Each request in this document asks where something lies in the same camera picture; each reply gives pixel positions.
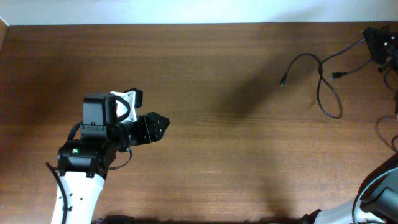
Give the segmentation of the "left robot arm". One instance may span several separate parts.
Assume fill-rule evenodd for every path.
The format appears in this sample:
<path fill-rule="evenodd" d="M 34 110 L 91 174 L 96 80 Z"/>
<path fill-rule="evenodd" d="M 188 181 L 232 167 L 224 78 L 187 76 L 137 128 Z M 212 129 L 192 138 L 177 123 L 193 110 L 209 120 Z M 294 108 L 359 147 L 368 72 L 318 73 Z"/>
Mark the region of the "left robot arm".
<path fill-rule="evenodd" d="M 116 153 L 163 138 L 170 120 L 155 112 L 138 116 L 142 99 L 137 88 L 85 96 L 82 121 L 58 150 L 57 166 L 47 166 L 57 182 L 52 223 L 91 223 Z"/>

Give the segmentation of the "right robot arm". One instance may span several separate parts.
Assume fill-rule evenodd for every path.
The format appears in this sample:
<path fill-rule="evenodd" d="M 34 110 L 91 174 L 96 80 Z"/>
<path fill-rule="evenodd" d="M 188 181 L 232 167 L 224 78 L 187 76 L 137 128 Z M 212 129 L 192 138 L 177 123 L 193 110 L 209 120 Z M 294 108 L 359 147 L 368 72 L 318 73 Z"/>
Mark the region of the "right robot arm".
<path fill-rule="evenodd" d="M 390 72 L 397 73 L 397 32 L 389 26 L 363 30 L 370 61 L 379 65 L 385 85 Z M 329 210 L 305 214 L 297 223 L 397 223 L 397 136 L 391 140 L 394 154 L 362 182 L 353 200 Z"/>

